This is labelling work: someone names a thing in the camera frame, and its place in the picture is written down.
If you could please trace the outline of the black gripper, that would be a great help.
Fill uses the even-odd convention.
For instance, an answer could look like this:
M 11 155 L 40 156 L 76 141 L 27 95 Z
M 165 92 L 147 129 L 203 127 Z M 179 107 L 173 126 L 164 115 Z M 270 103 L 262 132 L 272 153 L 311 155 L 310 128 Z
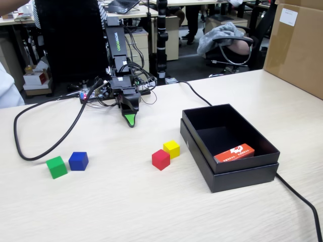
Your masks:
M 120 102 L 121 114 L 128 126 L 133 128 L 136 114 L 139 111 L 141 94 L 137 93 L 136 88 L 132 85 L 130 76 L 112 77 L 109 86 L 109 97 L 123 98 L 123 102 Z

